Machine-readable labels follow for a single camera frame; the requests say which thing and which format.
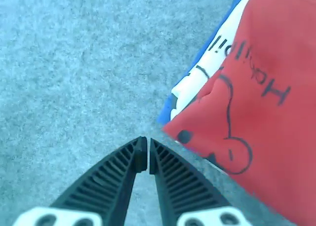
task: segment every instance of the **screw hole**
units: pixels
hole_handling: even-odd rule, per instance
[[[45,215],[42,216],[36,223],[36,226],[53,226],[56,222],[56,216]]]
[[[204,224],[198,219],[188,219],[185,226],[204,226]]]
[[[93,222],[90,219],[79,220],[74,226],[93,226]]]
[[[222,214],[221,221],[224,225],[238,225],[239,224],[239,220],[236,218],[236,216],[229,213]]]

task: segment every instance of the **gray carpet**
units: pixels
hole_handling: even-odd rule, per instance
[[[140,135],[184,156],[254,225],[290,225],[155,122],[231,2],[0,0],[0,225],[49,205]],[[136,178],[125,224],[161,225],[148,173]]]

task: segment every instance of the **black circle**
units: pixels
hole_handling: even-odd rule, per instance
[[[182,130],[179,132],[177,139],[182,144],[187,144],[192,139],[193,133],[187,130]]]
[[[204,224],[200,220],[192,218],[186,220],[184,226],[204,226]]]
[[[90,219],[79,220],[74,226],[93,226],[93,221]]]
[[[230,213],[225,213],[221,215],[221,221],[224,225],[238,225],[239,220]]]
[[[56,222],[56,219],[56,216],[52,214],[44,215],[36,222],[36,226],[53,226]]]

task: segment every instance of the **red cloth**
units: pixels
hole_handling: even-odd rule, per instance
[[[316,0],[250,0],[231,52],[164,131],[316,225]]]

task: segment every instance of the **ribbed rubber pad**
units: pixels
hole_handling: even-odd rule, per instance
[[[201,172],[153,139],[149,172],[156,178],[164,226],[175,226],[180,215],[186,212],[230,205]]]
[[[51,207],[98,213],[104,226],[123,226],[136,173],[147,169],[147,139],[112,152],[74,182]]]

